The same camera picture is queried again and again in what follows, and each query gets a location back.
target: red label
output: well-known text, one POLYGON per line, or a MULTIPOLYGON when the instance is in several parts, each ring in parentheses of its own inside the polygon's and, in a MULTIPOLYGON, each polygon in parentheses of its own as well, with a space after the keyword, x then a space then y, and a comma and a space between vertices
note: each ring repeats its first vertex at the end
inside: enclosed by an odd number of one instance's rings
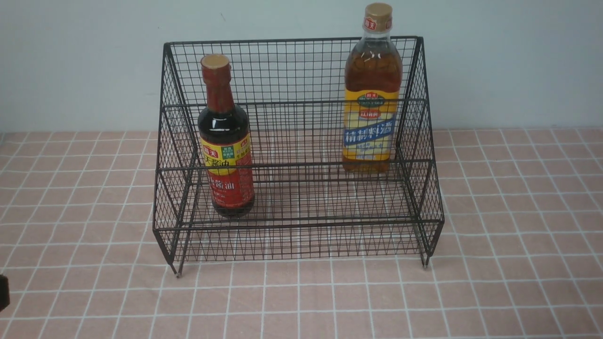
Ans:
MULTIPOLYGON (((251 165, 251 152, 236 162, 251 165)), ((231 174, 219 176, 207 172, 214 201, 222 207, 238 208, 253 198, 253 173, 251 168, 239 168, 231 174)))
POLYGON ((358 112, 358 116, 362 119, 372 120, 381 116, 379 109, 365 109, 358 112))
POLYGON ((364 27, 366 27, 368 30, 374 31, 375 29, 377 29, 377 22, 375 22, 370 17, 365 17, 364 18, 364 27))

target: bottle neck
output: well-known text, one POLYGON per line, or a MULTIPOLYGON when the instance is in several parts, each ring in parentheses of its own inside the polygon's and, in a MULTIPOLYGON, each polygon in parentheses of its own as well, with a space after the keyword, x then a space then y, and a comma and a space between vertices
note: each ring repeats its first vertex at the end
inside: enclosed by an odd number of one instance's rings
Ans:
POLYGON ((235 108, 230 84, 211 84, 207 89, 207 108, 216 113, 227 113, 235 108))
POLYGON ((371 32, 364 30, 364 35, 362 36, 364 40, 389 40, 390 32, 371 32))

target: black metal wire rack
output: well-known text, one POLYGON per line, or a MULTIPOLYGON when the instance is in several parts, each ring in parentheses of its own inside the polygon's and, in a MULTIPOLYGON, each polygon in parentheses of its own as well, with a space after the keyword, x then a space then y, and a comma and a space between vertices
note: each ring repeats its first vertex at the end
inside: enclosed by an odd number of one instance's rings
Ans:
POLYGON ((444 214, 435 165, 425 49, 402 56, 389 170, 343 170, 344 66, 358 38, 166 43, 153 233, 179 277, 186 261, 418 253, 426 267, 444 214), (200 59, 231 61, 235 102, 250 118, 256 201, 237 220, 211 204, 196 120, 206 93, 200 59))

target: bottle label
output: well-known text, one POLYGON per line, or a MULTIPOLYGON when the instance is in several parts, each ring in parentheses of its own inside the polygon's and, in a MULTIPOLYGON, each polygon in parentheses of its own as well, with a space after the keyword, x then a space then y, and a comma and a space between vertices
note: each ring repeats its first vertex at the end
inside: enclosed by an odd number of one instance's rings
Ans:
POLYGON ((350 160, 387 160, 396 126, 398 92, 346 90, 343 155, 350 160))
MULTIPOLYGON (((251 142, 247 135, 234 144, 211 144, 201 138, 207 167, 251 165, 251 142)), ((225 208, 238 208, 253 198, 251 168, 209 168, 209 183, 214 201, 225 208)))

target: amber liquid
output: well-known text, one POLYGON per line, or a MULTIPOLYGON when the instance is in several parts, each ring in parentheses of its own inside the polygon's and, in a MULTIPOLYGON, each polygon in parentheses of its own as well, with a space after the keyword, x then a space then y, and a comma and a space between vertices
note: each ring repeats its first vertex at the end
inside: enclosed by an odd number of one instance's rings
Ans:
MULTIPOLYGON (((350 91, 382 90, 397 92, 402 84, 402 60, 389 34, 365 33, 346 61, 346 89, 350 91)), ((383 173, 387 160, 355 160, 343 158, 346 171, 383 173)))

